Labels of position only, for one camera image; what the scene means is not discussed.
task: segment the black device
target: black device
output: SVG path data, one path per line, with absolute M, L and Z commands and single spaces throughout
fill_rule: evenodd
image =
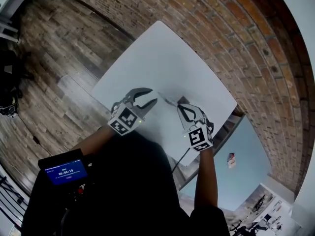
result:
M 88 178 L 80 149 L 41 159 L 38 166 L 58 190 L 76 190 Z

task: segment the brick wall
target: brick wall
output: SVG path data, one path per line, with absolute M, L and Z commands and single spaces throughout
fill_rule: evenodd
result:
M 315 136 L 314 79 L 283 0 L 82 0 L 138 37 L 161 20 L 213 69 L 246 113 L 272 176 L 298 192 Z

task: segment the hardwood floor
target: hardwood floor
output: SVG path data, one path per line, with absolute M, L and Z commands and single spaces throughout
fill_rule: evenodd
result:
M 19 14 L 25 67 L 18 116 L 0 116 L 0 162 L 30 193 L 39 159 L 68 151 L 104 125 L 109 111 L 91 90 L 132 40 L 74 0 L 30 0 Z M 36 136 L 43 148 L 33 140 Z

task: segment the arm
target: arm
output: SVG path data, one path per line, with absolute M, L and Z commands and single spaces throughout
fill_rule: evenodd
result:
M 98 152 L 104 145 L 107 143 L 114 135 L 115 131 L 105 125 L 101 127 L 94 134 L 90 135 L 83 141 L 79 142 L 76 146 L 74 146 L 71 150 L 75 150 L 80 148 L 83 155 L 88 155 L 92 153 Z
M 218 207 L 218 185 L 212 148 L 200 152 L 195 208 L 212 205 Z

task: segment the blue screen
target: blue screen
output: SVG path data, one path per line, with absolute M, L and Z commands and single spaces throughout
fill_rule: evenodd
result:
M 54 185 L 72 182 L 88 176 L 80 159 L 45 169 L 45 172 Z

